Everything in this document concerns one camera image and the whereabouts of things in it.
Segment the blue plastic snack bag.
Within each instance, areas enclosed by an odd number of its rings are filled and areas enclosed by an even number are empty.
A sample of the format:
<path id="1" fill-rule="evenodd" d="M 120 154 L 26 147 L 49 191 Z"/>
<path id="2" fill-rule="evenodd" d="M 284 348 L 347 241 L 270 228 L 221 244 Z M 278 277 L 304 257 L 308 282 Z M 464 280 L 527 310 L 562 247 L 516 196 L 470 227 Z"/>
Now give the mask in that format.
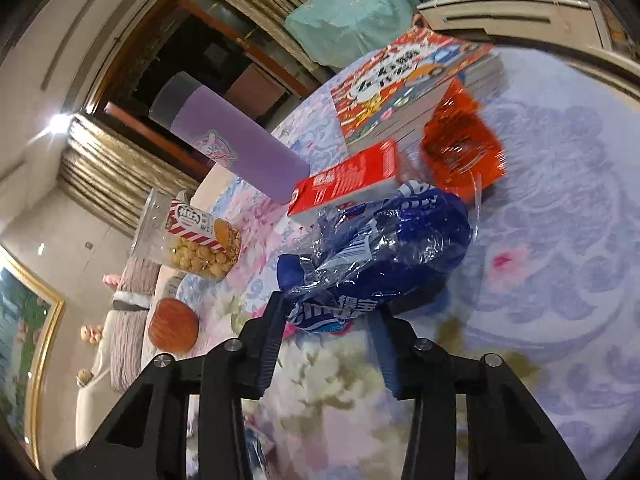
<path id="1" fill-rule="evenodd" d="M 472 239 L 462 199 L 420 181 L 380 200 L 326 208 L 303 247 L 278 259 L 288 324 L 339 332 L 384 302 L 442 284 Z"/>

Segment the red foil snack wrapper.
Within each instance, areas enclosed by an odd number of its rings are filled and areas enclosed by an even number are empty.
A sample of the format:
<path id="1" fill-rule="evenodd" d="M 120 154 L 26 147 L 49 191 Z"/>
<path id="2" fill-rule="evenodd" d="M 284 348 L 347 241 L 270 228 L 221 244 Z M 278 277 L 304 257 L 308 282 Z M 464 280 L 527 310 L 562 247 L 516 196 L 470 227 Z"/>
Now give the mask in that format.
<path id="1" fill-rule="evenodd" d="M 434 185 L 469 204 L 506 174 L 506 155 L 478 114 L 480 104 L 454 78 L 425 124 L 420 159 Z"/>

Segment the red apple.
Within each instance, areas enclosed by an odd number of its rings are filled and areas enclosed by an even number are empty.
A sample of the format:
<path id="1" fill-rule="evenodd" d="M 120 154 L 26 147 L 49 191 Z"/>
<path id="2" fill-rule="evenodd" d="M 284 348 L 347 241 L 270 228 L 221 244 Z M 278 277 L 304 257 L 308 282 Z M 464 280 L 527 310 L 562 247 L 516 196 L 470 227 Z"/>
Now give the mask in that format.
<path id="1" fill-rule="evenodd" d="M 198 340 L 200 322 L 193 310 L 175 298 L 163 298 L 155 307 L 149 340 L 163 352 L 185 354 Z"/>

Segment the pink sofa cushion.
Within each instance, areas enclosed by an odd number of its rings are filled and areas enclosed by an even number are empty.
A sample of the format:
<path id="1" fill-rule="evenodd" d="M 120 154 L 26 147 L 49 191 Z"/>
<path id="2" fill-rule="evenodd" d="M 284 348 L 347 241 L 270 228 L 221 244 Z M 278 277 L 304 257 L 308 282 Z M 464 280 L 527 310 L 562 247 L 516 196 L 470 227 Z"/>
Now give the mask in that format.
<path id="1" fill-rule="evenodd" d="M 89 442 L 106 415 L 138 377 L 156 350 L 146 340 L 156 304 L 174 299 L 186 274 L 163 270 L 150 260 L 131 257 L 122 273 L 104 276 L 114 290 L 110 310 L 101 325 L 84 325 L 80 339 L 96 347 L 89 368 L 76 374 L 78 385 L 75 444 Z"/>

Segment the gold framed painting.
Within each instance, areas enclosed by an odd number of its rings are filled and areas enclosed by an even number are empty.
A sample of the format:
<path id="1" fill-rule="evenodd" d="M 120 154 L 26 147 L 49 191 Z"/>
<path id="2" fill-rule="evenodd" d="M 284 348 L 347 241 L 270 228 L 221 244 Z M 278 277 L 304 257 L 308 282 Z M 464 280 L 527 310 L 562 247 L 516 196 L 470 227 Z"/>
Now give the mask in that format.
<path id="1" fill-rule="evenodd" d="M 35 466 L 44 370 L 65 301 L 6 249 L 1 251 L 1 415 Z"/>

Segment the clear popcorn jar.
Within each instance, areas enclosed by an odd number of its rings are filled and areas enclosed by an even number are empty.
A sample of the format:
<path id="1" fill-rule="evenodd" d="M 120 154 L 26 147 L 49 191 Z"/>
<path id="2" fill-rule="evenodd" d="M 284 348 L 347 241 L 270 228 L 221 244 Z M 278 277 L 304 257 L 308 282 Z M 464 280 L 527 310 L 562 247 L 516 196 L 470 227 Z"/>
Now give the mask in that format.
<path id="1" fill-rule="evenodd" d="M 238 262 L 241 233 L 226 220 L 152 188 L 131 255 L 221 282 Z"/>

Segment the beige striped curtain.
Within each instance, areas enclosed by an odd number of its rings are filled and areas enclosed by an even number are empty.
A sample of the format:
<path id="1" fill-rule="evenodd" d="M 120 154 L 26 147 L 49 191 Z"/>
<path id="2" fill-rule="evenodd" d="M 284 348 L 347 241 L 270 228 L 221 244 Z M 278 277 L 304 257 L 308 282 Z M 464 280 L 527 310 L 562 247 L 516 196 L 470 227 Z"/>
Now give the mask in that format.
<path id="1" fill-rule="evenodd" d="M 198 182 L 84 113 L 72 116 L 58 186 L 78 205 L 132 237 L 152 188 L 168 196 Z"/>

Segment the red white milk carton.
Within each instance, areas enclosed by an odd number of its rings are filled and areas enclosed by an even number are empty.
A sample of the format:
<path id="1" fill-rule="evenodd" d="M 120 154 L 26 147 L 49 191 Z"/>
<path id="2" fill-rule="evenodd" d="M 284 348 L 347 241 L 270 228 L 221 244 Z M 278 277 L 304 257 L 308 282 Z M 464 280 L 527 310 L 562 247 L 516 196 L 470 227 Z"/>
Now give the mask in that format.
<path id="1" fill-rule="evenodd" d="M 311 226 L 326 208 L 380 200 L 399 188 L 400 168 L 394 140 L 370 146 L 298 182 L 288 204 L 288 218 L 302 226 Z"/>

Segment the purple thermos bottle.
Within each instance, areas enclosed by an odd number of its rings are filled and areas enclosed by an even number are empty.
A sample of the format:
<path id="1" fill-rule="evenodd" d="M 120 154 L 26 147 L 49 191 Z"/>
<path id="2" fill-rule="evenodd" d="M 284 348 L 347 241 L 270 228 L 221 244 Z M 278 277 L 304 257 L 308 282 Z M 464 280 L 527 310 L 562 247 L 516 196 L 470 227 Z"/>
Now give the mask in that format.
<path id="1" fill-rule="evenodd" d="M 185 72 L 160 89 L 149 118 L 278 204 L 310 175 L 306 160 Z"/>

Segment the colourful book stack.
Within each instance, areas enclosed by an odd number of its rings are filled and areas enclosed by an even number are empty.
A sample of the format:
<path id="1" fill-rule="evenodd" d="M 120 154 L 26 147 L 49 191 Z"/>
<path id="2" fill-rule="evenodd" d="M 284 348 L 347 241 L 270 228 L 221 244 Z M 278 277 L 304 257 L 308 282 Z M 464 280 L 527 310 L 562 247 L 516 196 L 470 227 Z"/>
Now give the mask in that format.
<path id="1" fill-rule="evenodd" d="M 374 52 L 331 91 L 349 154 L 388 138 L 403 151 L 415 150 L 454 79 L 484 100 L 506 84 L 500 54 L 428 28 L 409 29 Z"/>

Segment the wooden TV cabinet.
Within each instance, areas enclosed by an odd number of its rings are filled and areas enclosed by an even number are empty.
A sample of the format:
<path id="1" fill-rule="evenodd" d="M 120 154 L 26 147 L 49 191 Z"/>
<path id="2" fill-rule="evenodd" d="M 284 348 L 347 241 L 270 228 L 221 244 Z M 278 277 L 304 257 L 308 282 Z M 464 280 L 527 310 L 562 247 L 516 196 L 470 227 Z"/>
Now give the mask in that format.
<path id="1" fill-rule="evenodd" d="M 610 26 L 596 0 L 430 0 L 418 11 L 435 32 L 480 30 L 488 36 L 613 49 Z"/>

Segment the teal covered furniture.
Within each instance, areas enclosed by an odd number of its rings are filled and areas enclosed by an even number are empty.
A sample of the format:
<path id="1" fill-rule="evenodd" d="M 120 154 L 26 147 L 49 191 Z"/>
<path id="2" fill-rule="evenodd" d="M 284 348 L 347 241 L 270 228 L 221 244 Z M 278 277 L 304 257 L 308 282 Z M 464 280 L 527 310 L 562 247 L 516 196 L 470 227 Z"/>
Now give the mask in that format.
<path id="1" fill-rule="evenodd" d="M 308 0 L 284 27 L 312 62 L 344 68 L 401 36 L 412 16 L 408 0 Z"/>

